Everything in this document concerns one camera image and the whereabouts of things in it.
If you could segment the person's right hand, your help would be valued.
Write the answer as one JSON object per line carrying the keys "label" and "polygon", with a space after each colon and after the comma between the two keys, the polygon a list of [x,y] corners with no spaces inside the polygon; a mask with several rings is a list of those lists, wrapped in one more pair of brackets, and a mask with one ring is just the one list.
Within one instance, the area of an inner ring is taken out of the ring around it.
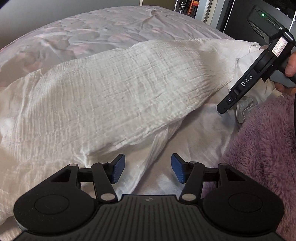
{"label": "person's right hand", "polygon": [[[293,52],[287,62],[287,66],[285,68],[285,75],[287,77],[293,77],[296,72],[296,54]],[[281,82],[276,81],[274,83],[276,90],[281,92],[283,95],[293,95],[295,94],[295,87],[288,87],[286,84],[282,84]]]}

